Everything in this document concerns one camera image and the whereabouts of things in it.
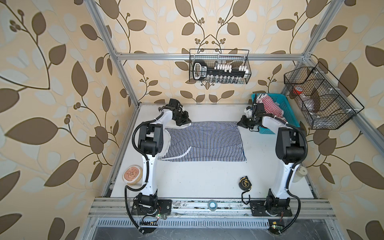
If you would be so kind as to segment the blue white striped tank top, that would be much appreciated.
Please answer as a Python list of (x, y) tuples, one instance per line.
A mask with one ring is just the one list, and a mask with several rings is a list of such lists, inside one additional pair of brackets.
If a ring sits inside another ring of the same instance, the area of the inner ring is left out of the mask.
[(236, 122), (192, 122), (170, 128), (170, 144), (161, 161), (245, 162), (241, 132)]

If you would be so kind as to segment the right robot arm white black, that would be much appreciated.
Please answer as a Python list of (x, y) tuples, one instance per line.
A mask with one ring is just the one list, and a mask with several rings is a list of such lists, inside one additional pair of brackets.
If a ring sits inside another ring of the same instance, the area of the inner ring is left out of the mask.
[(294, 195), (290, 192), (294, 174), (308, 155), (308, 142), (299, 127), (289, 124), (277, 115), (267, 113), (264, 104), (255, 103), (245, 109), (238, 126), (252, 130), (255, 126), (267, 128), (277, 135), (275, 152), (281, 160), (275, 183), (266, 197), (265, 211), (272, 215), (278, 209), (287, 209)]

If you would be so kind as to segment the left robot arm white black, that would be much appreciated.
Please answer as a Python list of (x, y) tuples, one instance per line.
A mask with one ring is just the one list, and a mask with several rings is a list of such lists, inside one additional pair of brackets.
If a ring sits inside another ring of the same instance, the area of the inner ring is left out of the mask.
[(176, 99), (159, 108), (160, 115), (153, 120), (139, 124), (132, 135), (132, 145), (143, 160), (143, 167), (132, 165), (123, 173), (123, 181), (128, 190), (137, 192), (135, 197), (139, 215), (161, 213), (158, 203), (158, 187), (156, 185), (155, 166), (164, 146), (164, 130), (169, 121), (175, 121), (177, 126), (190, 124), (189, 113)]

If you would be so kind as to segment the red white striped tank top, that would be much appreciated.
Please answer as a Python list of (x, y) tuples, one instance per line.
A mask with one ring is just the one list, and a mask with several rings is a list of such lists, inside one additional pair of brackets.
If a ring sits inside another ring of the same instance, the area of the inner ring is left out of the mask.
[(280, 108), (279, 104), (276, 104), (273, 99), (267, 94), (260, 94), (256, 97), (257, 104), (264, 104), (266, 113), (277, 116), (280, 119), (284, 118), (284, 111)]

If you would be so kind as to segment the teal plastic basket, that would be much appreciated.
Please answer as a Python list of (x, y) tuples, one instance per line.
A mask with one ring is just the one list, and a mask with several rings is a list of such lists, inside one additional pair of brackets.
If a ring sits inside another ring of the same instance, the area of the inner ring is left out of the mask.
[[(256, 93), (256, 94), (252, 95), (252, 102), (254, 101), (254, 99), (258, 95), (260, 95), (260, 93)], [(287, 97), (282, 95), (282, 94), (267, 94), (267, 95), (270, 96), (272, 98), (272, 100), (274, 101), (274, 103), (278, 104), (278, 106), (284, 111), (283, 117), (287, 120), (287, 122), (290, 125), (294, 125), (294, 126), (300, 128), (300, 124), (295, 117), (295, 114), (291, 108), (291, 105), (290, 105)], [(259, 128), (259, 133), (265, 134), (265, 135), (273, 135), (274, 134), (271, 130), (266, 129), (266, 128), (261, 128), (261, 127)]]

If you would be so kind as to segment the red cap plastic bottle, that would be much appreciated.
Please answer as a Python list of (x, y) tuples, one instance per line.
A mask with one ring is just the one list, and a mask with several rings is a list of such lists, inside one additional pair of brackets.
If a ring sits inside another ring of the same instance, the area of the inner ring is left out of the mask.
[(315, 102), (313, 99), (311, 99), (309, 96), (304, 94), (304, 89), (301, 87), (294, 87), (293, 88), (293, 94), (295, 97), (297, 97), (298, 100), (298, 106), (302, 110), (312, 111), (314, 110)]

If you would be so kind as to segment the black white tool rack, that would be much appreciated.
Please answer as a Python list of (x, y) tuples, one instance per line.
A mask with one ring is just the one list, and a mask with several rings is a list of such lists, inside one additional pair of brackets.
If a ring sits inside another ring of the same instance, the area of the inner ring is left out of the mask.
[(240, 77), (247, 78), (251, 76), (251, 71), (246, 69), (245, 66), (239, 66), (237, 69), (232, 68), (231, 65), (214, 64), (209, 67), (203, 60), (195, 60), (190, 68), (194, 80), (202, 81), (207, 77)]

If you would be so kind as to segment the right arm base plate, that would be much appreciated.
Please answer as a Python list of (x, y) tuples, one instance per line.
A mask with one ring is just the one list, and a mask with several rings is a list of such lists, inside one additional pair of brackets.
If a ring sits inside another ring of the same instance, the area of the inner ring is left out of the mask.
[(250, 208), (254, 217), (292, 217), (289, 203), (290, 199), (278, 200), (276, 203), (254, 200), (250, 201)]

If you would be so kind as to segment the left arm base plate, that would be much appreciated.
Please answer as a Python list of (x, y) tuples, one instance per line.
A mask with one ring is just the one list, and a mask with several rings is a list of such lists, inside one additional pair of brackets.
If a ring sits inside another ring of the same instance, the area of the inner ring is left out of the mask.
[(146, 215), (169, 215), (172, 211), (172, 200), (156, 200), (152, 203), (143, 200), (134, 200), (133, 215), (146, 216)]

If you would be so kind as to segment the small tape roll on rail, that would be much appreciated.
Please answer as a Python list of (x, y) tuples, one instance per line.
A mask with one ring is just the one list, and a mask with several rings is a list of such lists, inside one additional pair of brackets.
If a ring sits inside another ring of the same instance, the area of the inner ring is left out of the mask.
[(208, 201), (208, 209), (209, 209), (211, 212), (216, 211), (217, 208), (218, 208), (218, 203), (217, 203), (215, 200), (209, 200), (209, 201)]

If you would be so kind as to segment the aluminium front rail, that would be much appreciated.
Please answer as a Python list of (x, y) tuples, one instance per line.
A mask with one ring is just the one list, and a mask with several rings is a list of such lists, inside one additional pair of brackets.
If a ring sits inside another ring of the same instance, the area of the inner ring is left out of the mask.
[[(265, 201), (254, 199), (245, 205), (240, 199), (192, 199), (173, 198), (169, 201), (160, 199), (159, 206), (145, 214), (160, 214), (171, 218), (199, 219), (290, 219), (298, 210), (298, 201), (293, 199), (286, 210), (267, 213)], [(89, 217), (127, 217), (124, 198), (96, 198), (89, 211)], [(299, 219), (335, 220), (336, 214), (328, 200), (303, 199)]]

